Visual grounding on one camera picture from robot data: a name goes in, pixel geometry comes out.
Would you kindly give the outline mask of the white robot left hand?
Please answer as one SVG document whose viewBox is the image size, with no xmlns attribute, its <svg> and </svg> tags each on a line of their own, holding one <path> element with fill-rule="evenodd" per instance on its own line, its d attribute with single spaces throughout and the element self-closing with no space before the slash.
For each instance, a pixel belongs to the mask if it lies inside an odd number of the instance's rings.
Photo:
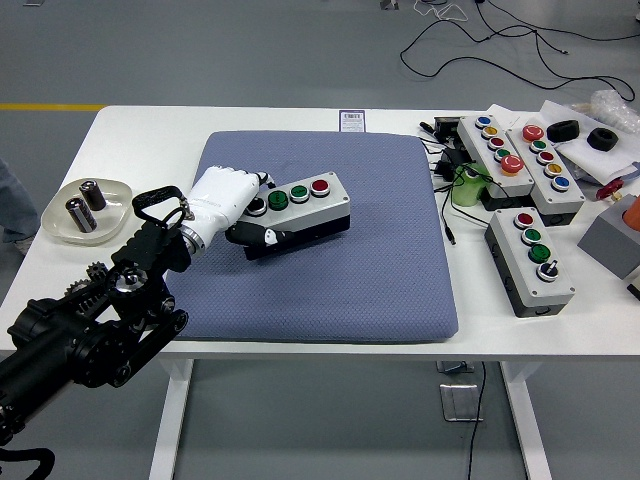
<svg viewBox="0 0 640 480">
<path fill-rule="evenodd" d="M 180 226 L 189 253 L 195 256 L 205 252 L 219 232 L 228 241 L 244 247 L 266 248 L 292 242 L 295 234 L 291 231 L 278 231 L 240 219 L 262 184 L 274 184 L 265 172 L 208 168 L 187 197 L 191 216 Z"/>
</svg>

